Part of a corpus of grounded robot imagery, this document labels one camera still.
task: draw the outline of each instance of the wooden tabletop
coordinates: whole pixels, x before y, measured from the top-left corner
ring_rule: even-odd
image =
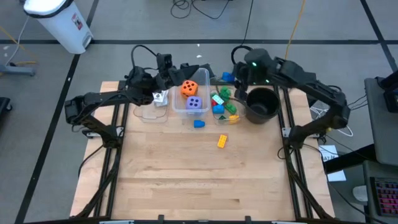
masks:
[[[101,91],[117,87],[117,82],[103,82]],[[290,100],[295,123],[309,123],[305,94],[291,90]],[[284,100],[281,103],[288,125]],[[143,123],[134,115],[136,106],[129,106],[113,219],[156,220],[165,215],[166,220],[244,220],[250,215],[259,221],[295,220],[285,161],[277,157],[282,147],[277,116],[261,125],[247,119],[217,125],[209,111],[203,118],[206,126],[194,129],[192,121],[182,120],[171,105],[164,123]],[[99,108],[95,117],[110,124],[112,113],[113,106]],[[228,135],[224,149],[217,147],[220,134]],[[305,143],[318,147],[314,139]],[[85,157],[101,144],[100,138],[89,140]],[[301,152],[309,190],[334,216],[319,152],[305,146]],[[100,151],[82,168],[71,215],[97,190],[104,154]],[[304,217],[301,194],[298,197]],[[107,201],[106,192],[103,205]]]

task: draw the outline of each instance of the blue block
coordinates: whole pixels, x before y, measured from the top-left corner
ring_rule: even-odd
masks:
[[[226,82],[234,82],[235,77],[229,72],[223,72],[223,76],[221,77],[222,80]]]
[[[223,113],[224,113],[223,105],[216,105],[213,107],[213,114],[223,114]]]
[[[203,128],[206,125],[204,121],[201,120],[194,120],[193,121],[193,127],[194,128]]]

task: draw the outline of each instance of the black pot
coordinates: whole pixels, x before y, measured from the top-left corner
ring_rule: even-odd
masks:
[[[280,100],[268,88],[255,88],[246,98],[246,117],[254,124],[264,124],[280,111]]]

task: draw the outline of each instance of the computer keyboard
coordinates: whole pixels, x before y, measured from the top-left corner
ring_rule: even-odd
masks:
[[[371,177],[371,185],[377,214],[398,217],[398,179]]]

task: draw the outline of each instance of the yellow lego brick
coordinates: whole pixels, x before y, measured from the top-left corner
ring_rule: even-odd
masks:
[[[234,124],[239,121],[239,115],[231,115],[229,116],[229,123]]]
[[[220,139],[218,140],[217,146],[220,148],[224,148],[227,136],[224,134],[220,135]]]

